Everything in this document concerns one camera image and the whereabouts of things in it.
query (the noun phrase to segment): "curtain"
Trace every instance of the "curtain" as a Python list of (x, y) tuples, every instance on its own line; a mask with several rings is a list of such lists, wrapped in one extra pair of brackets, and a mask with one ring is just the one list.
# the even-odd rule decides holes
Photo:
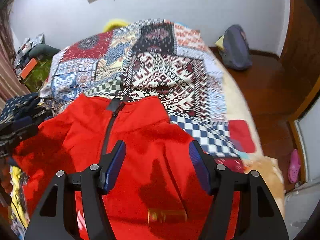
[(0, 111), (9, 98), (30, 93), (25, 85), (20, 84), (12, 69), (16, 53), (13, 48), (9, 13), (7, 6), (0, 12)]

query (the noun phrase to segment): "metal bolt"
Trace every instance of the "metal bolt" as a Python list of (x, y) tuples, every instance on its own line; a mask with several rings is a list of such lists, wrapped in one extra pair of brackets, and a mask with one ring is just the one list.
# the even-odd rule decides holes
[(220, 163), (220, 164), (217, 165), (217, 169), (219, 171), (224, 171), (226, 169), (226, 167), (223, 164)]
[(64, 171), (58, 171), (56, 173), (57, 177), (61, 177), (61, 176), (63, 176), (63, 174), (64, 174)]
[(92, 164), (92, 165), (90, 166), (90, 170), (92, 170), (92, 171), (95, 171), (97, 168), (99, 168), (99, 165), (98, 165), (98, 164)]
[(253, 171), (251, 171), (251, 175), (254, 176), (254, 177), (258, 177), (259, 176), (259, 172), (253, 170)]

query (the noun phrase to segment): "pink shoe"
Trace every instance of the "pink shoe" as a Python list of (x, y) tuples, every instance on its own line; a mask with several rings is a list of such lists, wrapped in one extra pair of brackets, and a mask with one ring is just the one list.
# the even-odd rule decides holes
[(294, 149), (291, 153), (290, 166), (288, 169), (288, 179), (290, 183), (297, 182), (300, 167), (301, 167), (301, 164), (298, 156), (298, 150)]

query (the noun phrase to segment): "patchwork blanket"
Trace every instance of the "patchwork blanket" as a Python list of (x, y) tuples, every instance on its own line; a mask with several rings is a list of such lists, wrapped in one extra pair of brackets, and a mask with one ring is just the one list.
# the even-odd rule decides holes
[(223, 72), (200, 32), (149, 19), (79, 41), (54, 56), (40, 97), (61, 113), (86, 96), (158, 96), (177, 123), (215, 157), (239, 157), (230, 141)]

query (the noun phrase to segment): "backpack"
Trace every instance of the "backpack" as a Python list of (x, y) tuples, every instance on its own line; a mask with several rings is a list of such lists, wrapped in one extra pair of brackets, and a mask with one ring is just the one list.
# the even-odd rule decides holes
[(225, 66), (245, 70), (252, 65), (249, 45), (240, 25), (232, 25), (225, 31), (222, 44), (219, 54)]

